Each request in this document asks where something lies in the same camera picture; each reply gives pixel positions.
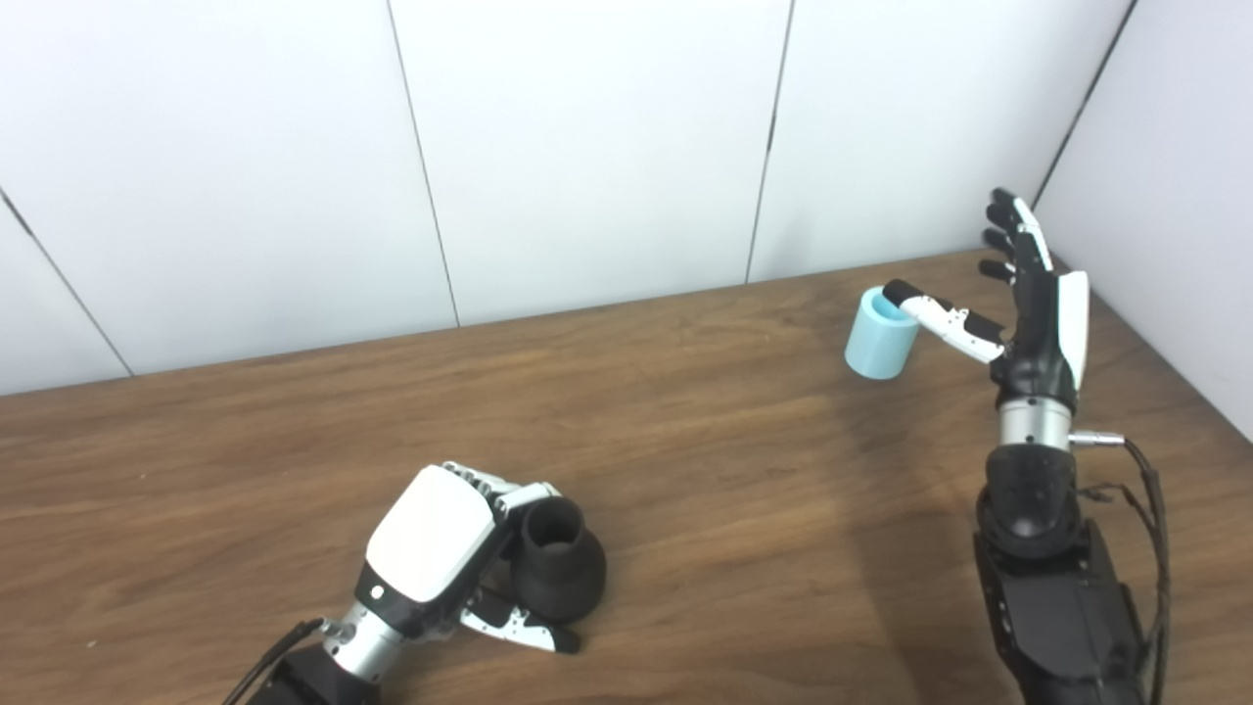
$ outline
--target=blue cylinder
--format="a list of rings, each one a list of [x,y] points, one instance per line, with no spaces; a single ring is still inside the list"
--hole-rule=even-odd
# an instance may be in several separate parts
[[[882,286],[867,288],[848,333],[845,361],[863,378],[892,379],[905,368],[917,334],[918,322],[885,298]]]

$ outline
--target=robotic arm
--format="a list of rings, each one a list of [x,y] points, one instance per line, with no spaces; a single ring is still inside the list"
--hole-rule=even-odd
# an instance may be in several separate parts
[[[1116,435],[1071,432],[1088,348],[1088,274],[1058,274],[1040,223],[1026,203],[992,192],[985,242],[1006,262],[984,259],[1017,307],[1011,338],[999,323],[893,279],[883,294],[966,356],[989,364],[999,388],[1000,446],[987,457],[976,502],[975,558],[997,651],[1027,705],[1143,705],[1141,671],[1154,647],[1152,702],[1159,702],[1169,634],[1165,520],[1157,475],[1141,462],[1153,517],[1134,500],[1159,557],[1158,616],[1148,637],[1079,497],[1071,446],[1125,446]]]
[[[511,562],[516,601],[480,585],[501,558]],[[595,607],[604,581],[604,550],[553,486],[429,466],[370,537],[347,615],[298,625],[224,705],[274,661],[249,705],[378,705],[378,684],[401,650],[447,639],[457,625],[575,654],[579,637],[561,625]],[[287,652],[313,631],[322,644]]]

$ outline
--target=black container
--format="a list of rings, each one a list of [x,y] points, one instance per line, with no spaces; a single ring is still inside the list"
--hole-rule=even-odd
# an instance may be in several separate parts
[[[564,497],[536,502],[523,520],[523,551],[510,567],[517,604],[556,625],[588,615],[605,592],[605,550]]]

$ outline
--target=black cable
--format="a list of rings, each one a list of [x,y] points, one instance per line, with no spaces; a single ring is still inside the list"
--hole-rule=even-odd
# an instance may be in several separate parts
[[[1170,545],[1167,536],[1167,506],[1162,496],[1162,477],[1158,471],[1149,465],[1149,460],[1140,452],[1140,448],[1126,441],[1126,452],[1140,467],[1140,480],[1144,482],[1144,493],[1149,498],[1149,511],[1153,513],[1157,525],[1157,543],[1154,552],[1158,555],[1158,615],[1157,624],[1157,655],[1153,661],[1153,695],[1150,705],[1160,705],[1167,680],[1167,652],[1170,649]]]
[[[293,646],[320,630],[325,622],[326,620],[323,617],[318,617],[316,620],[301,622],[292,627],[292,631],[287,632],[282,639],[276,641],[274,645],[269,647],[269,651],[266,651],[261,660],[257,661],[257,665],[253,666],[252,670],[249,670],[239,681],[239,685],[231,691],[231,695],[227,695],[227,699],[222,701],[222,705],[236,705],[239,702],[239,699],[243,697],[243,694],[247,692],[249,687],[252,687],[252,682],[257,680],[261,674],[273,666],[274,662],[282,659],[283,654],[291,651]]]
[[[1153,685],[1150,689],[1149,705],[1160,705],[1165,690],[1167,652],[1170,647],[1170,546],[1167,540],[1167,513],[1165,501],[1162,496],[1162,480],[1158,472],[1149,465],[1149,460],[1130,441],[1125,441],[1123,447],[1140,468],[1140,481],[1144,483],[1144,493],[1149,500],[1148,510],[1140,503],[1135,493],[1123,483],[1100,483],[1079,491],[1083,497],[1098,502],[1113,502],[1101,491],[1116,490],[1123,500],[1135,510],[1140,522],[1153,543],[1153,553],[1158,563],[1158,605],[1153,616],[1153,626],[1145,637],[1145,650],[1136,664],[1136,671],[1143,675],[1149,659],[1153,659]]]

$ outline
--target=wooden table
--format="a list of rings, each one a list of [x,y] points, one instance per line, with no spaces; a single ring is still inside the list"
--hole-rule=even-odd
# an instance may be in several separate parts
[[[0,701],[217,704],[296,621],[340,616],[415,472],[548,480],[609,552],[556,656],[462,631],[390,705],[1019,702],[970,550],[986,371],[921,334],[873,383],[842,349],[900,274],[1011,319],[975,253],[0,399]],[[1253,699],[1253,447],[1105,306],[1080,426],[1164,475],[1170,702]],[[1135,481],[1121,452],[1086,481]],[[1134,515],[1091,507],[1152,612]]]

